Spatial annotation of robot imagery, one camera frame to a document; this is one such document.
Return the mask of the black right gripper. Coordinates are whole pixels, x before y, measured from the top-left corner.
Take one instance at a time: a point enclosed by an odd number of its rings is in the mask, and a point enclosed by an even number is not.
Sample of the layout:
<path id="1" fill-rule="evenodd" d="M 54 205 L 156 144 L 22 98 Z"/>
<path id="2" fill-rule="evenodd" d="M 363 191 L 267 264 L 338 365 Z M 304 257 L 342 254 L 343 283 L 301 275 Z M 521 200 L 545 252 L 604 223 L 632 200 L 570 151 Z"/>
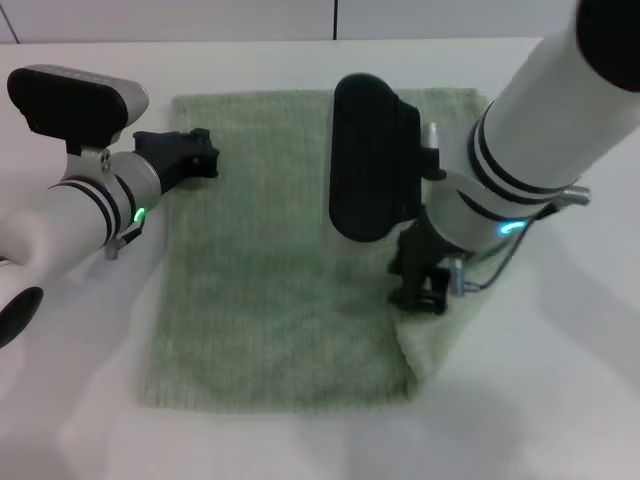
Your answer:
<path id="1" fill-rule="evenodd" d="M 424 313 L 424 301 L 431 313 L 442 315 L 447 307 L 450 271 L 438 264 L 452 253 L 453 245 L 437 232 L 430 219 L 417 218 L 399 235 L 388 271 L 401 278 L 401 286 L 388 295 L 388 301 L 411 314 Z M 422 289 L 421 298 L 415 292 Z"/>

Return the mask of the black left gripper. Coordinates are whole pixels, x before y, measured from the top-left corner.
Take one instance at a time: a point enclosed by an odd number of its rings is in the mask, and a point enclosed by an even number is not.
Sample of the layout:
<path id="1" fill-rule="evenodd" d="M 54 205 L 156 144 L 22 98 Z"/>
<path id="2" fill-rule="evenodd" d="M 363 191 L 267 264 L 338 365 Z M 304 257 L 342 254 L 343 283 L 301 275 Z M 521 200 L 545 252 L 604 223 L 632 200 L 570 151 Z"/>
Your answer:
<path id="1" fill-rule="evenodd" d="M 219 175 L 220 151 L 213 148 L 208 129 L 165 133 L 138 131 L 133 138 L 134 153 L 153 168 L 162 194 L 186 179 L 212 179 Z"/>

